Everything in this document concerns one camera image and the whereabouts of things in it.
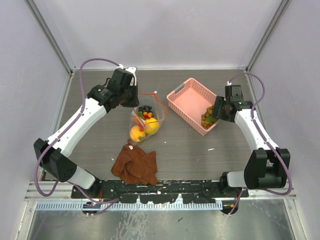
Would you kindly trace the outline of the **clear zip top bag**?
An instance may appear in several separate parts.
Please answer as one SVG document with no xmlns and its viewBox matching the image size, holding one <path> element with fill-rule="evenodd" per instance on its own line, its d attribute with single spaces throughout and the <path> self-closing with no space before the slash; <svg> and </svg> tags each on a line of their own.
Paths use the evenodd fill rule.
<svg viewBox="0 0 320 240">
<path fill-rule="evenodd" d="M 140 143 L 155 135 L 168 116 L 168 110 L 160 101 L 157 91 L 139 93 L 139 105 L 130 115 L 129 137 L 134 143 Z"/>
</svg>

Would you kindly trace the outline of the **orange peach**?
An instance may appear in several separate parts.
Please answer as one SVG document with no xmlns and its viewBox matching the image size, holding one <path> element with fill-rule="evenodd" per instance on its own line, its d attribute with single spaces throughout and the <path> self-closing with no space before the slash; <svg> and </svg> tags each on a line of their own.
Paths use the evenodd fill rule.
<svg viewBox="0 0 320 240">
<path fill-rule="evenodd" d="M 130 129 L 129 135 L 130 135 L 131 140 L 136 143 L 143 141 L 146 137 L 145 131 L 142 128 L 140 128 L 139 125 L 133 126 Z"/>
</svg>

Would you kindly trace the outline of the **brown longan bunch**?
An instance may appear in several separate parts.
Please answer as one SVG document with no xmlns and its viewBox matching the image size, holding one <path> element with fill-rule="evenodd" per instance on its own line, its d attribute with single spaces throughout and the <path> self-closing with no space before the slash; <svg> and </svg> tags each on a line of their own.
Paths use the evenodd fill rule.
<svg viewBox="0 0 320 240">
<path fill-rule="evenodd" d="M 218 121 L 218 118 L 212 117 L 212 113 L 213 113 L 213 106 L 210 106 L 210 107 L 207 107 L 206 112 L 201 115 L 201 126 L 204 129 L 209 129 Z"/>
</svg>

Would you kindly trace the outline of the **dark grape bunch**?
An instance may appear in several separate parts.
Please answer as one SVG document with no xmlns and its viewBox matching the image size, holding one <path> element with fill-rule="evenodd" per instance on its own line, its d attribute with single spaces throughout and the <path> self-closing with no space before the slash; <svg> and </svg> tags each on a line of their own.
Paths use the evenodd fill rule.
<svg viewBox="0 0 320 240">
<path fill-rule="evenodd" d="M 153 111 L 152 111 L 152 106 L 150 106 L 150 105 L 142 105 L 142 106 L 139 106 L 139 107 L 138 107 L 138 111 L 139 111 L 139 112 L 142 112 L 142 113 L 144 113 L 144 112 L 146 112 L 146 113 L 153 112 Z"/>
</svg>

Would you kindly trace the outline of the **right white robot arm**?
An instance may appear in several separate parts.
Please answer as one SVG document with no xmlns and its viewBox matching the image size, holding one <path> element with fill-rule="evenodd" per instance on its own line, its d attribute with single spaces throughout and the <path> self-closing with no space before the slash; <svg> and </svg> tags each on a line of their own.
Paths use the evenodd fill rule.
<svg viewBox="0 0 320 240">
<path fill-rule="evenodd" d="M 223 196 L 231 197 L 239 188 L 271 192 L 292 185 L 290 152 L 269 137 L 253 103 L 244 100 L 240 85 L 227 85 L 225 95 L 216 97 L 212 117 L 236 124 L 251 150 L 244 170 L 222 173 L 219 191 Z"/>
</svg>

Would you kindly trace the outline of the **yellow apple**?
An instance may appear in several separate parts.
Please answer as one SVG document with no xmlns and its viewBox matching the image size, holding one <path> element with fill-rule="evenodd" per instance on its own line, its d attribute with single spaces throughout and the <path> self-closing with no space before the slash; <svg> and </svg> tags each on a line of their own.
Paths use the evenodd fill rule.
<svg viewBox="0 0 320 240">
<path fill-rule="evenodd" d="M 148 135 L 153 135 L 156 134 L 158 132 L 160 128 L 160 123 L 158 122 L 158 120 L 156 118 L 149 118 L 145 121 L 145 127 L 144 127 L 144 131 L 148 134 Z"/>
</svg>

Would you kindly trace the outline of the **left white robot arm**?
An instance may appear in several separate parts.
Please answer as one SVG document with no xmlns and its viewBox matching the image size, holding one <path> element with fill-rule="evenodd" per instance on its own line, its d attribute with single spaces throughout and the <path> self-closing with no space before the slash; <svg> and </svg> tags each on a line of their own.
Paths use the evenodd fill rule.
<svg viewBox="0 0 320 240">
<path fill-rule="evenodd" d="M 69 157 L 90 128 L 117 106 L 135 108 L 139 105 L 136 67 L 114 70 L 103 85 L 94 86 L 85 96 L 78 111 L 46 140 L 38 138 L 33 147 L 37 157 L 34 181 L 38 181 L 38 169 L 42 167 L 57 181 L 69 182 L 82 188 L 88 198 L 100 193 L 98 178 L 72 162 Z"/>
</svg>

